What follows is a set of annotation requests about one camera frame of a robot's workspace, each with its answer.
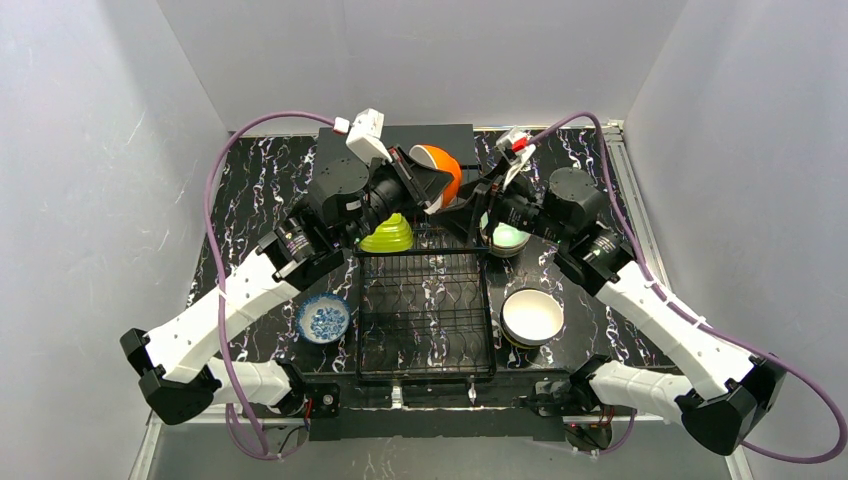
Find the orange white bowl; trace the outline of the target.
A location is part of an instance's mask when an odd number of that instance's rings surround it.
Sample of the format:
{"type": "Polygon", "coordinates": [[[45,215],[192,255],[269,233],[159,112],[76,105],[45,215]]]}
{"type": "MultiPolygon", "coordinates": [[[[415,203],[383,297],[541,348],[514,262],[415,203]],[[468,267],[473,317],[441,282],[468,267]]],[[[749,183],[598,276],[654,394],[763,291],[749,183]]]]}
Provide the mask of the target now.
{"type": "Polygon", "coordinates": [[[462,184],[462,172],[458,161],[444,149],[433,145],[414,145],[409,155],[420,165],[451,174],[452,181],[440,196],[440,206],[449,207],[455,201],[462,184]]]}

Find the green white bowl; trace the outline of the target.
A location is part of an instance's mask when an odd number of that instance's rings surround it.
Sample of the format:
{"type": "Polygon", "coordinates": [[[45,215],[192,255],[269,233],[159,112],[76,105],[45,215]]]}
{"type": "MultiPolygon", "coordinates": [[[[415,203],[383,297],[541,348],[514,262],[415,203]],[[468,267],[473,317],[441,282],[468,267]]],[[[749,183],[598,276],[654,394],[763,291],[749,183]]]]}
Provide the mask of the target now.
{"type": "Polygon", "coordinates": [[[399,253],[411,249],[414,238],[412,227],[407,219],[400,213],[394,213],[371,235],[366,236],[358,247],[367,253],[399,253]]]}

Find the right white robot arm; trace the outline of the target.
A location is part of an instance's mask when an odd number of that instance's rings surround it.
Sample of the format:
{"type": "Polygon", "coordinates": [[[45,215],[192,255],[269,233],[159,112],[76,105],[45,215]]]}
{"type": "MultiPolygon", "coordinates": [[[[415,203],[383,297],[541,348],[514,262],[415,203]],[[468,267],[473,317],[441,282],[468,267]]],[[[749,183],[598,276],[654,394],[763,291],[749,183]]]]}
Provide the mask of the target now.
{"type": "Polygon", "coordinates": [[[731,454],[770,410],[785,370],[690,324],[681,308],[671,306],[670,295],[658,296],[631,244],[599,222],[610,201],[589,174],[556,170],[541,199],[496,172],[460,193],[433,215],[436,224],[467,240],[485,218],[488,226],[504,223],[556,244],[554,262],[562,274],[622,314],[681,371],[660,374],[595,355],[570,375],[568,407],[625,406],[657,415],[720,455],[731,454]]]}

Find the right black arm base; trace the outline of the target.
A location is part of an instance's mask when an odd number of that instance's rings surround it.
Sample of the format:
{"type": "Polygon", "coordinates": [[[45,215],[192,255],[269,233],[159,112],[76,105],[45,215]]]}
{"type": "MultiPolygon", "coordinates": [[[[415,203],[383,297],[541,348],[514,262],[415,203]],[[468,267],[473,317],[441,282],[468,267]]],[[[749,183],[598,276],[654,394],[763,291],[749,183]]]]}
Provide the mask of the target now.
{"type": "Polygon", "coordinates": [[[591,388],[590,381],[595,379],[601,367],[611,366],[612,359],[606,355],[594,354],[566,379],[543,380],[537,382],[529,395],[517,397],[514,405],[526,408],[540,417],[564,417],[571,414],[590,415],[598,413],[594,422],[581,425],[569,424],[566,432],[571,435],[567,440],[574,453],[588,455],[593,459],[608,455],[621,448],[630,438],[636,421],[637,410],[630,408],[626,429],[618,440],[613,440],[610,424],[615,418],[615,406],[604,403],[591,388]]]}

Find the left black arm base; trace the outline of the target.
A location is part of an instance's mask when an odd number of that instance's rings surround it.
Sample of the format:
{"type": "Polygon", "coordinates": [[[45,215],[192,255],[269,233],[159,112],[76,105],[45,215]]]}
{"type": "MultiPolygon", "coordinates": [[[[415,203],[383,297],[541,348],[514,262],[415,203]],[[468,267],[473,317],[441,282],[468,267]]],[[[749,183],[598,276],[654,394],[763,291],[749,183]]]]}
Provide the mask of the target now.
{"type": "Polygon", "coordinates": [[[341,390],[335,382],[309,379],[289,360],[271,361],[269,368],[284,389],[265,408],[278,417],[299,420],[298,424],[288,428],[279,445],[277,455],[285,458],[306,444],[315,419],[339,415],[341,390]]]}

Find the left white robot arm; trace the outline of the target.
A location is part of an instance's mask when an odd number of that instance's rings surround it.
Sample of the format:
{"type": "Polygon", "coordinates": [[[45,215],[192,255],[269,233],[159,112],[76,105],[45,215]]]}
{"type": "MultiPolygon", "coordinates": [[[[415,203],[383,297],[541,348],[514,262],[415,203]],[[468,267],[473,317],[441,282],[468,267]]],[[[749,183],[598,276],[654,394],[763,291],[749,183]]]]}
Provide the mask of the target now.
{"type": "Polygon", "coordinates": [[[340,158],[317,172],[286,218],[215,290],[151,331],[121,337],[147,404],[168,425],[219,404],[299,413],[308,401],[299,370],[284,360],[235,362],[229,341],[338,268],[346,250],[392,215],[447,207],[461,180],[458,162],[430,145],[340,158]]]}

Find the pale green bowl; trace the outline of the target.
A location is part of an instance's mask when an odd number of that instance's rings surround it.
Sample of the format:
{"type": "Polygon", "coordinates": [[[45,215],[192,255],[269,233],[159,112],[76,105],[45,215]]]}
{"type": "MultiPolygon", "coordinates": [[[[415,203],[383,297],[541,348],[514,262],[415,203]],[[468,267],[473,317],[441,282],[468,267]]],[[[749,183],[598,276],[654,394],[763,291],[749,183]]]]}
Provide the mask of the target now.
{"type": "Polygon", "coordinates": [[[490,248],[490,254],[497,258],[510,258],[519,254],[529,242],[531,235],[527,232],[500,222],[492,235],[487,234],[488,216],[483,213],[479,222],[479,233],[482,242],[490,248]]]}

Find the dark grey flat box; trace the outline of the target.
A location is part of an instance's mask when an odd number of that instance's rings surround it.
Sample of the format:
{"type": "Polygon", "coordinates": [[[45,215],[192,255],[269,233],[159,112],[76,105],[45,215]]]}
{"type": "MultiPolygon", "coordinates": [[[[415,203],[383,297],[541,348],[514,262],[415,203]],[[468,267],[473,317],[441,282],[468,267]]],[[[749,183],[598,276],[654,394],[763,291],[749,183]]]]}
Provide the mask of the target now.
{"type": "MultiPolygon", "coordinates": [[[[306,194],[308,207],[330,227],[364,224],[368,181],[371,173],[381,165],[366,166],[346,147],[345,140],[328,129],[321,130],[317,146],[318,169],[306,194]]],[[[408,154],[418,144],[444,149],[458,161],[462,184],[465,175],[476,165],[469,124],[388,126],[382,130],[381,140],[387,150],[400,146],[408,154]]]]}

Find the dark striped white bowl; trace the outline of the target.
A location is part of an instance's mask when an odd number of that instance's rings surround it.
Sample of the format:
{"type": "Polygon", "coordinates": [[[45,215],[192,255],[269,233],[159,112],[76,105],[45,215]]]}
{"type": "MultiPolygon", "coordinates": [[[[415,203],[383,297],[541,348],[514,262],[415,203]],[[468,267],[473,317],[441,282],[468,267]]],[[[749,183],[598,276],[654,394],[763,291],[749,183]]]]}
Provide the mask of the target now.
{"type": "Polygon", "coordinates": [[[504,300],[500,324],[511,343],[534,349],[557,337],[565,326],[565,318],[562,306],[552,295],[525,288],[504,300]]]}

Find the blue patterned bowl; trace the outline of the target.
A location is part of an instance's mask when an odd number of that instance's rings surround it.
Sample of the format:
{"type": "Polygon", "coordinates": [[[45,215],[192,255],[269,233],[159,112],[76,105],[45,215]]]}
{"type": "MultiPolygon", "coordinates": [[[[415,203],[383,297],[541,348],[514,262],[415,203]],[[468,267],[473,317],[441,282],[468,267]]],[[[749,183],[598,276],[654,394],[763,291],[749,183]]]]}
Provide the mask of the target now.
{"type": "Polygon", "coordinates": [[[307,299],[299,308],[296,329],[300,337],[312,344],[327,345],[341,340],[351,324],[351,310],[346,300],[332,293],[307,299]]]}

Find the aluminium table edge rail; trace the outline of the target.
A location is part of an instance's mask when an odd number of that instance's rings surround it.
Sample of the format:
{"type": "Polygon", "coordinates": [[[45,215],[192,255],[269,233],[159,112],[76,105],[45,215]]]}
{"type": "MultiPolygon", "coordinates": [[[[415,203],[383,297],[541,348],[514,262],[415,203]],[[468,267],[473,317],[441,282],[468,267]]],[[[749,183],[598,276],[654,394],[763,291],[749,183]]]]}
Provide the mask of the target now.
{"type": "Polygon", "coordinates": [[[639,241],[649,269],[659,282],[668,286],[668,276],[630,159],[622,125],[608,122],[602,125],[602,133],[609,171],[622,213],[639,241]]]}

